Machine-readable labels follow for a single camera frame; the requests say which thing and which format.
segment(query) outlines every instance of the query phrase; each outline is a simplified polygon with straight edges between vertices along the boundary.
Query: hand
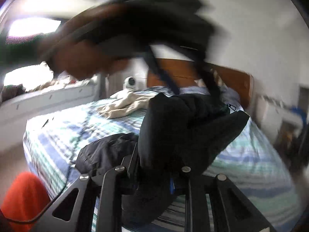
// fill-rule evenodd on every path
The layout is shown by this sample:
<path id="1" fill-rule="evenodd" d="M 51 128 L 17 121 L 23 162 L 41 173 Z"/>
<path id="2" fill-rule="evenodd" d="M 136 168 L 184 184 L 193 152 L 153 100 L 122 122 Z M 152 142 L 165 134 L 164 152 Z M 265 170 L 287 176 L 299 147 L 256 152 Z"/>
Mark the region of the hand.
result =
<path id="1" fill-rule="evenodd" d="M 44 39 L 40 52 L 46 51 L 66 35 L 79 27 L 98 19 L 117 16 L 124 10 L 123 5 L 111 4 L 88 9 L 66 22 L 54 34 Z M 115 60 L 114 57 L 102 53 L 93 43 L 87 40 L 81 42 L 66 42 L 54 54 L 53 63 L 58 72 L 67 71 L 77 79 L 84 79 L 98 72 L 112 74 L 125 69 L 129 60 Z"/>

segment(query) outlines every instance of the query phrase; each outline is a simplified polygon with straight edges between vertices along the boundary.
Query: window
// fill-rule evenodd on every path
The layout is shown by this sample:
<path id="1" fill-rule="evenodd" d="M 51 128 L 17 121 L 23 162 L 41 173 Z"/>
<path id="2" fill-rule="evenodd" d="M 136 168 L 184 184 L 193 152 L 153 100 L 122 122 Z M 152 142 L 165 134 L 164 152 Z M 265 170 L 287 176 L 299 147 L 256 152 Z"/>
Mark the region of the window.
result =
<path id="1" fill-rule="evenodd" d="M 9 36 L 23 37 L 40 33 L 54 32 L 61 21 L 48 18 L 23 18 L 12 23 Z"/>
<path id="2" fill-rule="evenodd" d="M 39 65 L 22 67 L 7 73 L 4 78 L 4 86 L 23 84 L 26 90 L 31 90 L 52 79 L 53 72 L 43 62 Z"/>

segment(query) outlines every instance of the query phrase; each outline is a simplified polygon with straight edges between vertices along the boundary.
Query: black cable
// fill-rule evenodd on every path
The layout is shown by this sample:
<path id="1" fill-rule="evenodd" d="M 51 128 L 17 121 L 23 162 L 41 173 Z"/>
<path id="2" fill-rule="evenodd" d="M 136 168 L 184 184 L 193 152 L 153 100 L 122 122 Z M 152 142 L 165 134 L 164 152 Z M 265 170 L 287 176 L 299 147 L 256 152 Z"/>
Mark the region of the black cable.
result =
<path id="1" fill-rule="evenodd" d="M 37 214 L 37 216 L 35 216 L 33 219 L 31 219 L 31 220 L 28 220 L 28 221 L 18 221 L 18 220 L 13 220 L 13 219 L 10 219 L 10 218 L 6 218 L 7 219 L 7 221 L 8 222 L 13 222 L 13 223 L 17 223 L 17 224 L 32 224 L 32 223 L 35 223 L 38 219 L 40 219 L 42 216 L 43 216 L 43 214 L 46 212 L 46 210 L 60 197 L 60 195 L 64 192 L 64 190 L 65 190 L 65 188 L 66 188 L 66 185 L 67 185 L 67 183 L 69 182 L 69 176 L 70 176 L 70 174 L 71 174 L 71 170 L 72 170 L 72 165 L 73 165 L 73 159 L 74 159 L 74 155 L 75 155 L 75 150 L 77 149 L 77 146 L 78 146 L 78 144 L 80 143 L 80 141 L 81 141 L 81 138 L 82 138 L 82 136 L 84 135 L 84 133 L 85 133 L 85 130 L 86 130 L 86 128 L 87 128 L 87 124 L 88 124 L 88 122 L 89 122 L 89 119 L 90 119 L 90 117 L 91 117 L 91 115 L 92 115 L 92 113 L 93 113 L 93 106 L 94 106 L 94 104 L 92 104 L 91 106 L 90 106 L 90 110 L 88 111 L 88 113 L 87 113 L 87 116 L 86 116 L 86 118 L 85 118 L 85 120 L 84 120 L 84 122 L 83 122 L 83 124 L 82 124 L 82 129 L 81 129 L 81 131 L 79 132 L 79 134 L 78 134 L 78 138 L 77 138 L 77 140 L 76 140 L 76 143 L 75 143 L 75 145 L 74 145 L 74 147 L 73 147 L 73 149 L 72 149 L 72 153 L 71 153 L 71 156 L 70 156 L 70 158 L 69 158 L 69 161 L 70 161 L 70 164 L 69 164 L 69 167 L 68 167 L 68 170 L 67 170 L 67 172 L 66 172 L 66 176 L 65 176 L 65 184 L 64 184 L 64 187 L 61 189 L 61 191 L 57 194 L 57 196 L 54 198 L 54 199 L 52 199 L 52 201 L 50 202 L 50 203 L 48 203 L 46 206 L 45 206 L 45 208 L 39 213 L 39 214 Z"/>

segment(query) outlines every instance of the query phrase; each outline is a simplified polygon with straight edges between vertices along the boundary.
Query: blue object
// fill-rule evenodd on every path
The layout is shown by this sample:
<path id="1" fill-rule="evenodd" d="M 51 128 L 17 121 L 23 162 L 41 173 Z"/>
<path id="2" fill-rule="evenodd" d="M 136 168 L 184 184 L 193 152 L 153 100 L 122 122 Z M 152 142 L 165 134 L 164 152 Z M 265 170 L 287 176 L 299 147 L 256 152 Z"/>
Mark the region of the blue object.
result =
<path id="1" fill-rule="evenodd" d="M 296 106 L 291 107 L 290 109 L 292 112 L 298 114 L 302 118 L 303 128 L 307 125 L 307 114 L 300 108 Z"/>
<path id="2" fill-rule="evenodd" d="M 174 179 L 170 179 L 170 193 L 174 194 L 175 193 L 175 186 L 174 186 Z"/>

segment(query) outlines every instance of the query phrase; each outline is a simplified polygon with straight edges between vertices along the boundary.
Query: black puffer jacket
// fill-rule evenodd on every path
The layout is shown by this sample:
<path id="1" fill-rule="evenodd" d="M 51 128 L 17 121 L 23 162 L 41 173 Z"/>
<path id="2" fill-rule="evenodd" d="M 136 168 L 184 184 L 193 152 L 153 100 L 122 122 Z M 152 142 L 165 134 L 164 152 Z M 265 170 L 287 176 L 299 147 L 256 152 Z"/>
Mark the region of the black puffer jacket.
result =
<path id="1" fill-rule="evenodd" d="M 134 133 L 114 134 L 96 140 L 80 150 L 75 168 L 91 176 L 104 175 L 133 153 L 137 141 L 138 136 Z"/>

